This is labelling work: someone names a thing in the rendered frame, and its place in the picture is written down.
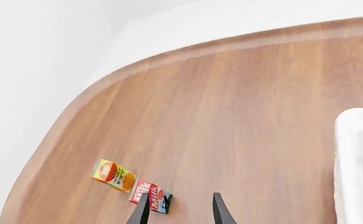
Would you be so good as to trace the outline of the red and white milk carton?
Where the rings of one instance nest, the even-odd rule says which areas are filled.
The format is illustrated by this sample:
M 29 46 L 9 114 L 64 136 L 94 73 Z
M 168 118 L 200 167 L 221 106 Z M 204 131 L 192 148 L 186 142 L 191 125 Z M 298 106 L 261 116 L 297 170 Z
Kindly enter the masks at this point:
M 168 214 L 172 201 L 172 194 L 163 190 L 154 183 L 137 179 L 130 193 L 129 201 L 138 204 L 142 194 L 147 193 L 150 201 L 150 209 L 162 214 Z

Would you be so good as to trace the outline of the white basket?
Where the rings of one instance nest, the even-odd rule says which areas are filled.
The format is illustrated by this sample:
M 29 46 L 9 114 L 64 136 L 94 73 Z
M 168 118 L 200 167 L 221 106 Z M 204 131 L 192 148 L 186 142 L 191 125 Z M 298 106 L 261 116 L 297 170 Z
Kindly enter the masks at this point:
M 336 223 L 363 224 L 363 108 L 338 115 L 334 134 Z

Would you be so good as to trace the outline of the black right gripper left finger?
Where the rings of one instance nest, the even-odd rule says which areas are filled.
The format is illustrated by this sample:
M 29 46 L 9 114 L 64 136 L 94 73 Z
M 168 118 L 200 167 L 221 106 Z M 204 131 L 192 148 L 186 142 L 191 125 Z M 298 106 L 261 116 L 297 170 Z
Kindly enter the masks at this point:
M 149 194 L 143 193 L 126 224 L 148 224 L 150 213 Z

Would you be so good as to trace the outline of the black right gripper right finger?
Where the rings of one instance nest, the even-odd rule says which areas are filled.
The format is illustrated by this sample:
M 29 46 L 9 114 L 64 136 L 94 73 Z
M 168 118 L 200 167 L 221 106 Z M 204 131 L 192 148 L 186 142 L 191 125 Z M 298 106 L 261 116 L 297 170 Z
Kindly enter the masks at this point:
M 212 211 L 215 224 L 237 224 L 218 192 L 213 194 Z

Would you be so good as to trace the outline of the orange juice carton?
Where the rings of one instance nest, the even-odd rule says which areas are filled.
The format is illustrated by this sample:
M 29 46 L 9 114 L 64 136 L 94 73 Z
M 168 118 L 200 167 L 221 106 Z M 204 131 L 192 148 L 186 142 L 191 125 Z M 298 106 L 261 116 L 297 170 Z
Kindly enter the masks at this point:
M 115 190 L 129 194 L 134 187 L 137 177 L 123 166 L 99 158 L 93 168 L 92 179 L 102 182 Z

